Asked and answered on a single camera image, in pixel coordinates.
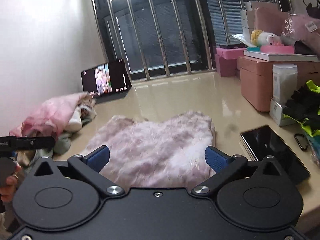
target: circular disc cover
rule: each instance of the circular disc cover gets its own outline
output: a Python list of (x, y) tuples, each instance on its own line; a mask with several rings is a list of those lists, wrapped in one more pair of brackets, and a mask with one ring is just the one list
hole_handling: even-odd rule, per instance
[(100, 201), (97, 191), (79, 180), (42, 176), (34, 182), (22, 184), (12, 203), (16, 216), (34, 228), (60, 230), (76, 225)]
[(303, 201), (298, 190), (280, 177), (240, 179), (225, 185), (217, 206), (233, 222), (257, 230), (275, 229), (296, 222)]

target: person on screen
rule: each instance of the person on screen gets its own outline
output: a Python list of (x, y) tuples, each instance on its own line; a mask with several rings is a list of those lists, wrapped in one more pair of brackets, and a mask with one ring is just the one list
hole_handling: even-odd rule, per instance
[(99, 94), (106, 93), (104, 87), (107, 86), (107, 78), (106, 78), (106, 76), (103, 76), (102, 74), (103, 74), (102, 70), (98, 70), (98, 76), (96, 79), (96, 83), (97, 83), (97, 89), (98, 89)]

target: price tag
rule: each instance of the price tag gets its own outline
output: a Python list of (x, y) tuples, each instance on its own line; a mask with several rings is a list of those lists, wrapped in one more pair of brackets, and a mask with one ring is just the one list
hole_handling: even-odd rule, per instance
[(317, 25), (313, 21), (306, 23), (305, 27), (308, 29), (309, 32), (314, 32), (318, 29)]

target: finger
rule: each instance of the finger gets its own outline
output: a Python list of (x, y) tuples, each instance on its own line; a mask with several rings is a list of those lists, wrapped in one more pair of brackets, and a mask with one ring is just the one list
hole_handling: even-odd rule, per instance
[(2, 202), (10, 202), (12, 201), (13, 195), (11, 196), (1, 196)]
[(18, 179), (16, 176), (10, 176), (7, 177), (6, 183), (8, 186), (10, 185), (17, 185), (18, 184)]
[(19, 172), (21, 170), (22, 170), (21, 166), (19, 164), (17, 164), (15, 172)]
[(4, 196), (9, 196), (12, 195), (16, 190), (15, 186), (6, 186), (6, 187), (2, 187), (0, 188), (0, 194), (4, 195)]

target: black bag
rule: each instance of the black bag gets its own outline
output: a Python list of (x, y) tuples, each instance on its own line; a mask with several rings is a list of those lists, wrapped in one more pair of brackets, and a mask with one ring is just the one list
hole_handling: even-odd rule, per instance
[(316, 1), (317, 1), (316, 7), (313, 7), (312, 4), (309, 3), (308, 5), (306, 5), (306, 10), (310, 17), (315, 19), (320, 19), (320, 0), (316, 0)]

